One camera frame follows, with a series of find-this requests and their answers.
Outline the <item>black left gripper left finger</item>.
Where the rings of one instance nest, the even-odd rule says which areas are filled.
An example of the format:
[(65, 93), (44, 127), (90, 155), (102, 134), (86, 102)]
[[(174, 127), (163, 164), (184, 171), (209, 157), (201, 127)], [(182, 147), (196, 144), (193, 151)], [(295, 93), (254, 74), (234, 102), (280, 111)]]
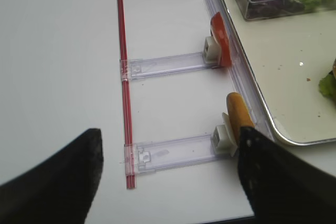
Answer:
[(1, 223), (85, 223), (103, 171), (100, 129), (1, 185)]

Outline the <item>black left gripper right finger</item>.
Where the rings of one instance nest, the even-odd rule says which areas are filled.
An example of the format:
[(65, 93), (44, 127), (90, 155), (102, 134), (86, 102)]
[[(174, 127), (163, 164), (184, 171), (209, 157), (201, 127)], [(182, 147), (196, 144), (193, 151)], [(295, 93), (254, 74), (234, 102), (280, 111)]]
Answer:
[(250, 126), (240, 128), (238, 176), (256, 223), (335, 223), (335, 177)]

